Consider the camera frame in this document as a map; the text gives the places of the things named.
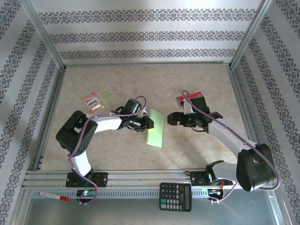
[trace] calculator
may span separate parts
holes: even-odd
[[[159,209],[190,212],[192,210],[192,188],[190,184],[160,183]]]

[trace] black cable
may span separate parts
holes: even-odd
[[[196,132],[205,132],[205,130],[195,130],[194,128],[192,128],[192,130]]]

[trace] light green foam pad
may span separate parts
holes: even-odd
[[[154,109],[150,109],[149,117],[154,122],[154,128],[147,131],[146,143],[161,148],[165,116]]]

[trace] beige countertop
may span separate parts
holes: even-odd
[[[87,148],[94,169],[203,168],[217,160],[236,162],[234,155],[210,134],[167,124],[168,114],[182,111],[175,96],[183,89],[200,90],[211,112],[219,112],[246,136],[227,64],[67,68],[41,170],[70,170],[68,152],[60,147],[55,135],[74,111],[89,113],[82,97],[91,92],[100,97],[104,92],[111,94],[108,100],[103,99],[105,108],[94,114],[108,113],[130,98],[143,95],[148,108],[166,116],[162,148],[147,145],[146,132],[124,128],[96,133]]]

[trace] marker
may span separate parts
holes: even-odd
[[[60,195],[55,195],[55,194],[51,194],[51,193],[48,193],[48,192],[41,191],[39,194],[41,196],[46,196],[46,197],[50,197],[50,198],[56,198],[56,199],[63,200],[63,201],[66,201],[66,202],[69,201],[68,197],[64,197],[64,196],[60,196]]]

